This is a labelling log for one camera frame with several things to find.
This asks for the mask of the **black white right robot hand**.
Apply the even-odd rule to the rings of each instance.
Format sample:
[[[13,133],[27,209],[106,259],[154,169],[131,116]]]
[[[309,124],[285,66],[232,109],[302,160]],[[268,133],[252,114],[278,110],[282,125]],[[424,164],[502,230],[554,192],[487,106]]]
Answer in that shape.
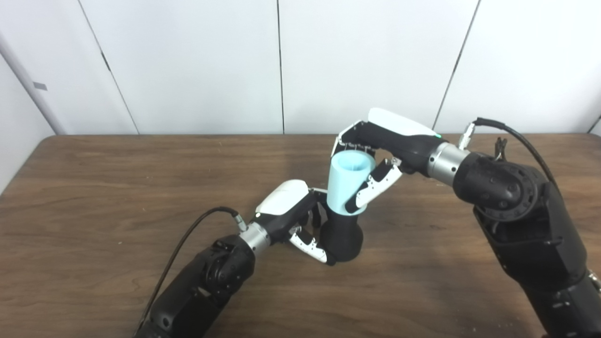
[[[392,155],[378,164],[358,188],[344,200],[344,211],[358,212],[388,190],[404,174],[416,172],[428,176],[430,158],[446,143],[427,126],[382,108],[372,108],[365,121],[359,120],[343,129],[336,137],[331,156],[347,150],[357,150],[374,159],[376,150]]]

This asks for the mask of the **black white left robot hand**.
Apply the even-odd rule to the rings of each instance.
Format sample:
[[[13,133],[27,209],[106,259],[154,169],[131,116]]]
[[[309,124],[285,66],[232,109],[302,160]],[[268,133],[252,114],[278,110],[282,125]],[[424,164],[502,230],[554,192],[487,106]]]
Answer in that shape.
[[[320,210],[329,211],[327,196],[326,190],[309,188],[303,180],[292,179],[280,184],[255,208],[247,228],[256,230],[261,237],[254,238],[251,249],[259,253],[267,246],[289,242],[317,261],[335,265],[333,255],[304,228],[309,220],[315,229],[321,227]]]

